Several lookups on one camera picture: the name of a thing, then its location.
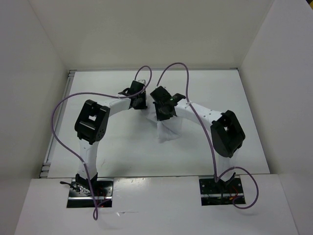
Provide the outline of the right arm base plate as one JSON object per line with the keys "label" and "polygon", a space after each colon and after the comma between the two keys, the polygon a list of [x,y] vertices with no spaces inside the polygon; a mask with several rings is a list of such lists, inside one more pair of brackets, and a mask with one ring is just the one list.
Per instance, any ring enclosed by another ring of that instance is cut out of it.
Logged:
{"label": "right arm base plate", "polygon": [[243,186],[240,177],[235,176],[228,182],[219,180],[214,181],[213,176],[199,178],[201,205],[202,206],[218,206],[243,205],[246,203]]}

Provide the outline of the white skirt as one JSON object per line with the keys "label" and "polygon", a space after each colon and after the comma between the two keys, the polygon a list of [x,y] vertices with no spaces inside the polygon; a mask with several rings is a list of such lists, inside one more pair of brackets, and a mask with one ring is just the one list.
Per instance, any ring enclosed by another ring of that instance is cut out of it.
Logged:
{"label": "white skirt", "polygon": [[172,117],[168,120],[157,120],[156,112],[144,112],[145,118],[156,127],[156,136],[159,143],[175,140],[181,137],[182,118]]}

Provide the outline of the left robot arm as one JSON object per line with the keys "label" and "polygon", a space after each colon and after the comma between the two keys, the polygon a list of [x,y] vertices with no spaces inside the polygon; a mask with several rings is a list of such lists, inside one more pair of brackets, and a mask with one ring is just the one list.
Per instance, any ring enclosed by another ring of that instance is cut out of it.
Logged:
{"label": "left robot arm", "polygon": [[75,175],[75,182],[85,195],[90,196],[97,191],[97,149],[106,133],[109,117],[129,109],[146,109],[146,92],[142,90],[145,85],[145,80],[134,80],[129,88],[119,93],[121,98],[109,99],[104,105],[90,99],[84,103],[74,130],[79,139],[79,155],[83,159]]}

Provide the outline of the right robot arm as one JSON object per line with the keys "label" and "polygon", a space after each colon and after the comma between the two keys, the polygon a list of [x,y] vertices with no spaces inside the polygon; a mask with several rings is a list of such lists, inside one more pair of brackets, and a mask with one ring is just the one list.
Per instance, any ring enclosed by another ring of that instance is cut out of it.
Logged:
{"label": "right robot arm", "polygon": [[246,138],[235,113],[205,108],[190,101],[187,94],[171,95],[163,86],[155,88],[150,97],[152,107],[148,119],[157,124],[157,136],[161,142],[180,137],[185,119],[202,127],[211,149],[215,189],[226,192],[235,176],[231,158]]}

